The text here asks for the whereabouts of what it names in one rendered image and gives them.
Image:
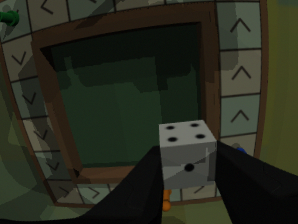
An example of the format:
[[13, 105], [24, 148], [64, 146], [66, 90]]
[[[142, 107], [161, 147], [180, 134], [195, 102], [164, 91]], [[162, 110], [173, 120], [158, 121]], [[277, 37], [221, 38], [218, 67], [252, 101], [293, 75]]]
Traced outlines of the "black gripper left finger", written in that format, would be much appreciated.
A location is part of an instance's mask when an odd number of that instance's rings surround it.
[[164, 172], [160, 147], [153, 147], [104, 200], [74, 218], [13, 221], [0, 224], [161, 224]]

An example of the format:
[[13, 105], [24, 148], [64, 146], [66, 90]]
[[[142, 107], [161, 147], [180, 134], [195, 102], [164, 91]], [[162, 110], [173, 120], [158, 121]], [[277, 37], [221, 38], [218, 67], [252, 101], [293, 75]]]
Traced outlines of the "white die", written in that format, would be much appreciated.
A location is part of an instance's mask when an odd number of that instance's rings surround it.
[[204, 120], [158, 124], [164, 190], [214, 185], [217, 140]]

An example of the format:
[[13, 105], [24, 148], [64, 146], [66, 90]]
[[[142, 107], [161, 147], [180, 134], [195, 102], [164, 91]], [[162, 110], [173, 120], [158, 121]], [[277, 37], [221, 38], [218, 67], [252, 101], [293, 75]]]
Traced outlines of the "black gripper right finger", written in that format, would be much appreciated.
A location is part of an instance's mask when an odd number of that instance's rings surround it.
[[298, 224], [298, 176], [217, 140], [217, 189], [231, 224]]

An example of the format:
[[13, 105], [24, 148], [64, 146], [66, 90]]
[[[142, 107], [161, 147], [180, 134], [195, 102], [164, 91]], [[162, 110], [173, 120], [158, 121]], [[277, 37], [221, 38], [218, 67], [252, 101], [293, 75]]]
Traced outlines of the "orange pawn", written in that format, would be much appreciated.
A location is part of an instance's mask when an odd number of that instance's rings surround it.
[[164, 196], [162, 196], [162, 212], [169, 212], [172, 209], [172, 205], [170, 205], [170, 193], [172, 193], [172, 189], [164, 190]]

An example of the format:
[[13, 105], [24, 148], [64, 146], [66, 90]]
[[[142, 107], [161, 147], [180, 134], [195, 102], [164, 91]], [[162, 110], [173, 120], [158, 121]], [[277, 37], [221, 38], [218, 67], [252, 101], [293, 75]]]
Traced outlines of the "green game pawn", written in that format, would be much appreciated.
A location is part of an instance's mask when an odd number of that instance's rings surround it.
[[17, 26], [19, 20], [19, 12], [17, 11], [0, 12], [0, 22], [7, 24], [9, 27]]

